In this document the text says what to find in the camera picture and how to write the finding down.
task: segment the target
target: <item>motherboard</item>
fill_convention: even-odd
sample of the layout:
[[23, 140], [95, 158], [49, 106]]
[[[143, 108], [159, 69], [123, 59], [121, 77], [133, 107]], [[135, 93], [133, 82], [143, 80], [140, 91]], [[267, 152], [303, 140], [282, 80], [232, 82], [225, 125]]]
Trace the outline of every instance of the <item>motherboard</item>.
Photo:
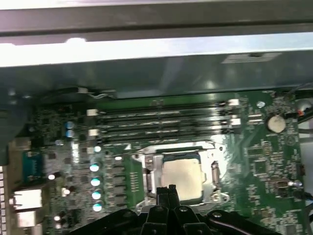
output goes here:
[[6, 234], [63, 235], [109, 213], [140, 213], [156, 188], [305, 235], [294, 98], [279, 91], [98, 100], [34, 108], [3, 167]]

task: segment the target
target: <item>green circuit board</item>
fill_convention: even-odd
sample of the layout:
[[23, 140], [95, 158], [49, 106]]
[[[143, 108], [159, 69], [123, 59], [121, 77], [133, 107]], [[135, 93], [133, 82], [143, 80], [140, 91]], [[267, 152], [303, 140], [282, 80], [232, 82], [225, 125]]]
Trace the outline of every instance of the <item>green circuit board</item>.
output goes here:
[[[284, 119], [279, 133], [272, 131], [278, 124], [268, 127], [274, 116]], [[234, 119], [240, 122], [230, 124]], [[50, 105], [38, 107], [29, 126], [30, 151], [41, 153], [45, 178], [61, 175], [51, 185], [50, 234], [77, 229], [121, 208], [136, 210], [147, 196], [143, 166], [134, 156], [153, 145], [197, 141], [223, 146], [219, 189], [229, 196], [201, 213], [212, 208], [238, 212], [283, 235], [308, 234], [305, 202], [293, 196], [303, 189], [294, 100], [277, 91]], [[92, 172], [91, 165], [99, 170]], [[99, 185], [91, 184], [94, 178]], [[73, 193], [63, 195], [70, 186]], [[95, 191], [101, 193], [96, 200]], [[56, 228], [53, 217], [60, 211], [75, 213], [75, 222]], [[72, 215], [67, 218], [74, 221]]]

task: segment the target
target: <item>capacitor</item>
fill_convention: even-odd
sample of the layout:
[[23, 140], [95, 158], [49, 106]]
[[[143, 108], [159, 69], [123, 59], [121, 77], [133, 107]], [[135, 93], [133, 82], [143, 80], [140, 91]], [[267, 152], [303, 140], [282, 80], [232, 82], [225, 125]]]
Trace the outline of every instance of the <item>capacitor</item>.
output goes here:
[[56, 221], [56, 222], [58, 222], [58, 221], [61, 220], [61, 218], [60, 218], [60, 216], [56, 215], [55, 217], [53, 217], [53, 220]]
[[68, 121], [67, 123], [65, 123], [65, 128], [66, 129], [73, 129], [74, 128], [74, 122], [72, 121]]
[[69, 195], [69, 194], [75, 192], [75, 189], [76, 189], [75, 186], [71, 185], [70, 187], [66, 188], [63, 193], [65, 195]]
[[92, 193], [91, 197], [94, 199], [94, 200], [99, 200], [101, 198], [101, 190], [98, 189], [96, 190], [95, 192]]
[[73, 130], [68, 130], [65, 132], [65, 136], [68, 138], [73, 138], [75, 135], [75, 132]]
[[212, 183], [219, 187], [220, 184], [220, 168], [219, 163], [217, 161], [214, 161], [211, 165], [211, 171], [212, 171]]
[[100, 163], [94, 163], [92, 164], [89, 169], [92, 171], [92, 172], [97, 172], [99, 169], [100, 169]]
[[272, 115], [267, 119], [267, 128], [273, 133], [282, 133], [286, 126], [286, 120], [281, 115]]
[[61, 229], [62, 228], [62, 225], [61, 224], [59, 224], [59, 223], [56, 223], [55, 224], [55, 229]]
[[100, 203], [96, 203], [92, 206], [93, 211], [100, 212], [102, 210], [102, 205]]
[[96, 177], [96, 178], [93, 178], [90, 183], [92, 186], [97, 187], [101, 184], [101, 181], [99, 177]]
[[96, 147], [93, 148], [93, 150], [94, 150], [95, 153], [99, 153], [99, 152], [101, 152], [101, 147], [100, 146], [96, 146]]
[[64, 145], [62, 140], [56, 140], [54, 143], [55, 143], [56, 146]]
[[54, 180], [56, 178], [59, 178], [60, 176], [61, 176], [61, 173], [58, 171], [58, 172], [54, 172], [53, 174], [48, 175], [48, 179]]

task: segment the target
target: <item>label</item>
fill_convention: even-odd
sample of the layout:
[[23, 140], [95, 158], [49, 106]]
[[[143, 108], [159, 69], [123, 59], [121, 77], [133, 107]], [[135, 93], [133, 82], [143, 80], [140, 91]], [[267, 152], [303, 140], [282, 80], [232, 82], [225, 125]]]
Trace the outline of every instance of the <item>label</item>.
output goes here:
[[249, 63], [249, 62], [267, 62], [281, 53], [249, 53], [249, 54], [233, 54], [228, 55], [222, 64], [233, 64], [233, 63]]

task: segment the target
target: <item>cpu socket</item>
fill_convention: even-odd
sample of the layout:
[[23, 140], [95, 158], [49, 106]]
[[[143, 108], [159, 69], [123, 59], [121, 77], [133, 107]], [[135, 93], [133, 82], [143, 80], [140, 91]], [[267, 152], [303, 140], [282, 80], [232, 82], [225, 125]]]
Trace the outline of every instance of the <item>cpu socket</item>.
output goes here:
[[[209, 141], [160, 144], [143, 148], [132, 158], [142, 163], [147, 197], [155, 197], [157, 187], [176, 185], [182, 205], [213, 206], [229, 199], [219, 183], [218, 161], [224, 150], [222, 144]], [[147, 205], [149, 200], [137, 206]]]

